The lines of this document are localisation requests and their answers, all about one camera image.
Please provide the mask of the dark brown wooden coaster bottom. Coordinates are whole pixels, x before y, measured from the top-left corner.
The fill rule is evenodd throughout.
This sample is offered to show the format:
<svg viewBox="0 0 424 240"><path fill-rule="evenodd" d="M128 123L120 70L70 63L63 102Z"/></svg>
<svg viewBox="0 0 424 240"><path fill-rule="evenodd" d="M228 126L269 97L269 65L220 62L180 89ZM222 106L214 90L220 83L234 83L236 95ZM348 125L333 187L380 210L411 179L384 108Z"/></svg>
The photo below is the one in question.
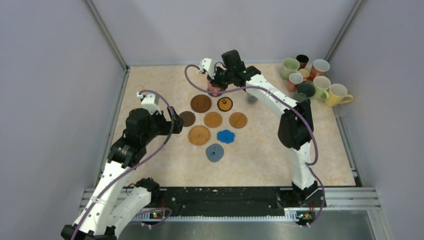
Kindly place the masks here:
<svg viewBox="0 0 424 240"><path fill-rule="evenodd" d="M184 127L190 127L196 121L196 116L191 111L183 111L179 114L179 117L181 117L183 119L183 126Z"/></svg>

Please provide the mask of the woven rattan coaster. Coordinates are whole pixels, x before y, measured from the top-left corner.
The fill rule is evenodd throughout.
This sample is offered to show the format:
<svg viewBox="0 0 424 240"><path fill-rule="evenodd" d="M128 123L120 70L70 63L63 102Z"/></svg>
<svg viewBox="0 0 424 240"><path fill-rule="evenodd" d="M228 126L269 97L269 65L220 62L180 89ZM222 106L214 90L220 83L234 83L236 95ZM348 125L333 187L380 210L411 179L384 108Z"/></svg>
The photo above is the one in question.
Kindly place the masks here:
<svg viewBox="0 0 424 240"><path fill-rule="evenodd" d="M194 146L203 146L211 139L209 129L204 125L196 125L188 132L188 141Z"/></svg>

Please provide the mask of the brown ringed wooden coaster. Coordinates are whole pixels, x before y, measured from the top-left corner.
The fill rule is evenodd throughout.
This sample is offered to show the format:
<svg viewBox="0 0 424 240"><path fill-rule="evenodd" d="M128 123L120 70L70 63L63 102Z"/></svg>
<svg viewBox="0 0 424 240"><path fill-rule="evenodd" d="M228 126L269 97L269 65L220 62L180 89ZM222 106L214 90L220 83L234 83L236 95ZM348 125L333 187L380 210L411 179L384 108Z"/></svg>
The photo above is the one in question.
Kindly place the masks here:
<svg viewBox="0 0 424 240"><path fill-rule="evenodd" d="M204 94L198 94L190 101L190 107L196 113L205 113L210 110L211 106L212 100Z"/></svg>

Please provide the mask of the light wooden coaster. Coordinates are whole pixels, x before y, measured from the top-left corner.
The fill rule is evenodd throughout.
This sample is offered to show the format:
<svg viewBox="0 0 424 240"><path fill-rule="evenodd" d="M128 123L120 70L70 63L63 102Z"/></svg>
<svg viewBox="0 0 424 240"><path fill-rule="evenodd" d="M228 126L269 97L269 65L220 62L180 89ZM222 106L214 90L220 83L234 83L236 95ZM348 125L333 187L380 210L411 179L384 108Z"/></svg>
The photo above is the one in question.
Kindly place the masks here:
<svg viewBox="0 0 424 240"><path fill-rule="evenodd" d="M223 118L220 113L212 111L204 116L203 122L209 128L217 128L222 124Z"/></svg>
<svg viewBox="0 0 424 240"><path fill-rule="evenodd" d="M236 129L244 128L248 123L247 116L242 112L234 112L229 117L229 124Z"/></svg>

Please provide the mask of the grey blue coaster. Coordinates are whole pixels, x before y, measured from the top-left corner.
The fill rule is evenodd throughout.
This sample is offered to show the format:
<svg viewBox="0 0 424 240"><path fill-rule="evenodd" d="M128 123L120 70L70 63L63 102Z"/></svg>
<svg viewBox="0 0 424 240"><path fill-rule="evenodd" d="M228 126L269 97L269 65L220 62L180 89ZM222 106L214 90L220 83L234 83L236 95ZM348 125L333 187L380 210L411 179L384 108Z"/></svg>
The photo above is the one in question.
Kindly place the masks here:
<svg viewBox="0 0 424 240"><path fill-rule="evenodd" d="M224 148L218 143L211 144L205 150L207 159L212 163L219 162L223 158L224 154Z"/></svg>

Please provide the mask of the blue flower coaster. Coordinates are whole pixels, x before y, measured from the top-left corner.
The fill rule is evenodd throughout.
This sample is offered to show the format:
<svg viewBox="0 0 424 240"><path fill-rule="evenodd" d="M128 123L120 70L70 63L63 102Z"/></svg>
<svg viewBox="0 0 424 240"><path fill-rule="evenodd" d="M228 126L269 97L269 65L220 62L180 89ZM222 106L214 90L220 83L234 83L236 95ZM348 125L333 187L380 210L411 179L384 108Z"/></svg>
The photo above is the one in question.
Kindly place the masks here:
<svg viewBox="0 0 424 240"><path fill-rule="evenodd" d="M225 144L233 143L235 141L235 137L235 133L228 129L219 131L216 135L217 140Z"/></svg>

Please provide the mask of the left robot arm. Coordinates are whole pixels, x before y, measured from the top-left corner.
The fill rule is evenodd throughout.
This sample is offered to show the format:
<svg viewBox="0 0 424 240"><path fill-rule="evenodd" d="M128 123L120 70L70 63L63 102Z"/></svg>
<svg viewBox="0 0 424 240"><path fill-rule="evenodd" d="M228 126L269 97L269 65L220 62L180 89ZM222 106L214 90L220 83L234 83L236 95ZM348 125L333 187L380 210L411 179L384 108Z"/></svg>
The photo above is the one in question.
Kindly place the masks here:
<svg viewBox="0 0 424 240"><path fill-rule="evenodd" d="M129 112L122 136L110 148L100 181L80 216L63 227L63 239L116 240L142 208L160 202L159 184L143 178L121 204L116 204L132 171L147 153L147 145L157 136L182 131L183 119L172 106L167 110L170 121L161 110L136 108Z"/></svg>

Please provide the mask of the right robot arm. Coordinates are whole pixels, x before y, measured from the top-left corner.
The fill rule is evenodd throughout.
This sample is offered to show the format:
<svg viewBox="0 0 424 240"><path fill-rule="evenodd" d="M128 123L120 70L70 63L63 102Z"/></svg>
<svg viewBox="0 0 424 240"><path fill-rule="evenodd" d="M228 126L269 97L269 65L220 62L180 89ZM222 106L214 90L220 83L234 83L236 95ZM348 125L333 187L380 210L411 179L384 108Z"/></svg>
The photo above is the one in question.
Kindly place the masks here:
<svg viewBox="0 0 424 240"><path fill-rule="evenodd" d="M307 206L318 190L318 181L310 171L317 162L311 159L311 145L316 145L313 136L311 104L308 100L297 101L274 87L255 66L246 66L237 50L222 54L224 67L216 66L210 58L199 63L201 73L214 87L226 90L229 85L243 89L272 110L279 119L277 136L281 144L289 149L293 162L293 200L299 206Z"/></svg>

